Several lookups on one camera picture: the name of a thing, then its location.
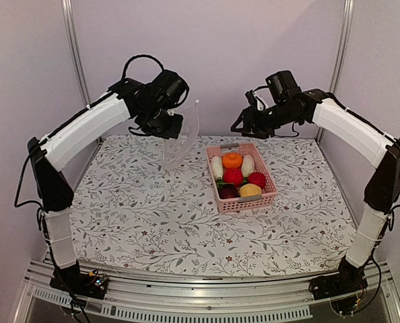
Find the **clear zip top bag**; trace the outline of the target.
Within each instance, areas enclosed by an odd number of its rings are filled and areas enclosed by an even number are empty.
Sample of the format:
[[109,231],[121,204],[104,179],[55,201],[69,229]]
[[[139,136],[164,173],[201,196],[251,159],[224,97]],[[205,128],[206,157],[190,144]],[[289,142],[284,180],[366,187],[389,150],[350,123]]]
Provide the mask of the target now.
[[179,114],[183,117],[182,128],[177,139],[166,139],[162,153],[162,168],[170,171],[183,164],[185,157],[195,143],[199,134],[198,105],[196,99],[190,106],[170,110],[171,115]]

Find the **yellow lemon toy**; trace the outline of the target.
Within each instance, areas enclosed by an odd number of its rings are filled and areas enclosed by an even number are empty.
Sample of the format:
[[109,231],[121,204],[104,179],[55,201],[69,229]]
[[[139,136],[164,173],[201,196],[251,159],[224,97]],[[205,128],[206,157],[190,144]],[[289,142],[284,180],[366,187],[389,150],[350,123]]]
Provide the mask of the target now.
[[262,195],[262,188],[256,184],[248,183],[240,187],[239,195],[240,197]]

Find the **pink perforated plastic basket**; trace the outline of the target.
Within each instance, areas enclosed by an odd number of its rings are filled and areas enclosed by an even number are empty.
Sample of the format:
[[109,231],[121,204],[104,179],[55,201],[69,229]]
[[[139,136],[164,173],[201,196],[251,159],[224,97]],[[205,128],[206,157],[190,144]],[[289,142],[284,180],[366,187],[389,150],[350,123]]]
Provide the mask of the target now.
[[[241,154],[242,157],[248,154],[252,155],[255,161],[255,172],[260,172],[264,174],[266,177],[266,187],[262,189],[262,195],[250,196],[250,197],[238,197],[235,199],[221,199],[219,197],[218,189],[215,183],[217,180],[214,180],[211,171],[210,161],[211,158],[215,155],[220,156],[222,158],[227,153],[239,153]],[[218,204],[219,212],[227,213],[245,209],[264,207],[270,205],[273,202],[275,196],[277,195],[277,187],[255,144],[237,143],[237,144],[221,145],[215,147],[210,146],[206,148],[206,154],[207,154],[207,165],[209,167],[209,172],[212,177],[213,189],[215,192],[215,197]],[[248,177],[247,178],[244,177],[243,183],[239,187],[237,187],[238,192],[240,190],[240,187],[245,184],[248,184]]]

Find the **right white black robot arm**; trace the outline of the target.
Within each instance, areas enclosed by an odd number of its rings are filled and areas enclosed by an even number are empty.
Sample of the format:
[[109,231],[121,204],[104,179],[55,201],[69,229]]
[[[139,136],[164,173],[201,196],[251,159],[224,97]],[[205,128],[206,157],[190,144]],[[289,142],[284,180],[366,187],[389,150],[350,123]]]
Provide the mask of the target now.
[[346,108],[331,92],[302,91],[291,71],[278,71],[265,82],[274,106],[266,106],[254,90],[247,92],[249,105],[230,127],[232,132],[268,139],[286,124],[308,122],[346,142],[375,169],[364,189],[364,212],[356,236],[340,264],[350,267],[333,277],[333,288],[338,293],[347,293],[359,281],[354,268],[362,268],[368,262],[385,230],[394,224],[394,210],[399,207],[400,195],[400,138],[394,138]]

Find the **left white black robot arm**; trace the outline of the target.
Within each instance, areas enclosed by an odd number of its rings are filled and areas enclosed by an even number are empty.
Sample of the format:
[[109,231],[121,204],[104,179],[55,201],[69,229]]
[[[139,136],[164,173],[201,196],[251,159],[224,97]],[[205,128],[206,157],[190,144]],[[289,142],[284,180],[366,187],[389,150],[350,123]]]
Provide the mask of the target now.
[[[154,61],[160,68],[148,83],[127,77],[129,65],[141,58]],[[135,55],[125,63],[121,78],[98,99],[41,139],[32,137],[28,141],[23,165],[32,167],[39,196],[35,205],[44,221],[41,228],[54,266],[61,269],[58,280],[70,292],[80,291],[85,279],[73,268],[77,259],[69,217],[74,193],[63,169],[89,144],[127,120],[136,125],[129,130],[133,135],[177,139],[184,118],[175,110],[184,104],[189,91],[188,83],[156,57]]]

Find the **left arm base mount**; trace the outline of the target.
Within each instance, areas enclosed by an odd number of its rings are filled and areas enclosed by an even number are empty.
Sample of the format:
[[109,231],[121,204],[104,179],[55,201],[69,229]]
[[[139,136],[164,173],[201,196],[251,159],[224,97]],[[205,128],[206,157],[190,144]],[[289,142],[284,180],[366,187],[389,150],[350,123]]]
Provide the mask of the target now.
[[97,270],[82,273],[76,266],[55,269],[50,286],[74,295],[104,299],[108,289],[108,275],[99,274]]

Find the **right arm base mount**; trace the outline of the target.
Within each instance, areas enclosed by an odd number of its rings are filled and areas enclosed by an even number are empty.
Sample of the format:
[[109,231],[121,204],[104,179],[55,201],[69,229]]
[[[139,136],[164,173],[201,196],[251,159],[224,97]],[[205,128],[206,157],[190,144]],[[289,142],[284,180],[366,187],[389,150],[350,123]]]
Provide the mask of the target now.
[[339,316],[352,316],[359,308],[368,282],[364,273],[354,280],[343,273],[321,275],[313,278],[308,286],[314,300],[328,299],[331,309]]

